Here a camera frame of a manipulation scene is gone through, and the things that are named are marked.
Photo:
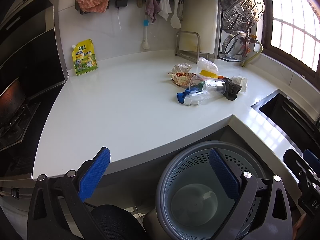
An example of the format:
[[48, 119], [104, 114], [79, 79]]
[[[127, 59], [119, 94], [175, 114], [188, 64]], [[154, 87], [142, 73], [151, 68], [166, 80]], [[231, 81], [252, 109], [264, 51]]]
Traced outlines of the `person's right hand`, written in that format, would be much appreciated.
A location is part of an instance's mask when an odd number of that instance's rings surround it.
[[303, 223], [304, 223], [304, 220], [305, 220], [305, 217], [306, 217], [306, 213], [304, 213], [300, 219], [294, 224], [293, 226], [293, 235], [292, 235], [292, 239], [295, 240], [296, 239], [296, 235], [299, 231], [299, 229], [302, 227]]

